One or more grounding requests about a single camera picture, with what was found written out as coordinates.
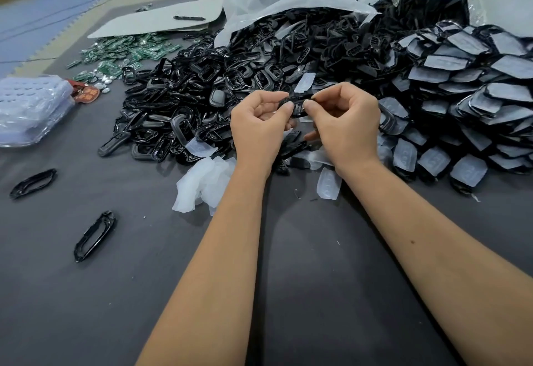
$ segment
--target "white board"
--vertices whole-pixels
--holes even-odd
[[[222,13],[222,0],[181,2],[150,11],[133,12],[112,19],[91,33],[88,38],[137,35],[140,33],[183,30],[215,21]],[[174,19],[174,15],[203,17],[205,21]]]

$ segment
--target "assembled key fob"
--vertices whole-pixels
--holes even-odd
[[[289,101],[292,101],[294,104],[294,110],[293,114],[290,116],[291,118],[301,118],[304,116],[307,116],[305,113],[305,110],[303,109],[303,101],[310,100],[313,96],[313,93],[295,93],[292,95],[289,95],[289,97],[284,98],[279,102],[278,109],[283,105],[286,104]]]

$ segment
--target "pile of black plastic parts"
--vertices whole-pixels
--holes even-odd
[[[131,144],[133,158],[168,155],[190,165],[200,157],[193,138],[232,149],[230,112],[256,89],[283,90],[301,102],[319,89],[349,81],[375,95],[382,109],[378,152],[410,181],[450,173],[469,194],[487,166],[517,174],[533,167],[533,39],[497,26],[469,26],[466,0],[381,0],[370,22],[330,8],[292,9],[265,17],[213,48],[213,33],[187,35],[193,44],[152,71],[124,68],[126,92],[109,155]],[[310,88],[294,89],[304,73]],[[295,110],[295,117],[305,115]],[[308,148],[289,134],[276,162]]]

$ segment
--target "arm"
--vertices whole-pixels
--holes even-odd
[[[533,364],[533,279],[381,165],[374,97],[343,83],[314,99],[319,103],[310,101],[305,110],[337,172],[463,359],[469,365]]]
[[[255,92],[233,109],[235,172],[137,366],[244,364],[263,191],[293,105],[268,112],[286,96]]]

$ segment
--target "dark gray table surface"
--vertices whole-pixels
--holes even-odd
[[[91,31],[135,8],[113,10]],[[64,65],[91,43],[82,37],[48,73],[77,73]],[[40,144],[0,151],[1,365],[133,364],[209,224],[205,205],[170,209],[186,168],[97,156],[124,99],[119,81],[111,88]],[[53,186],[9,200],[17,181],[51,167]],[[460,364],[356,198],[344,185],[337,201],[315,200],[318,176],[294,170],[267,186],[248,362]],[[480,202],[447,181],[412,187],[533,274],[532,177],[491,173]],[[75,243],[104,210],[117,214],[115,231],[74,263]]]

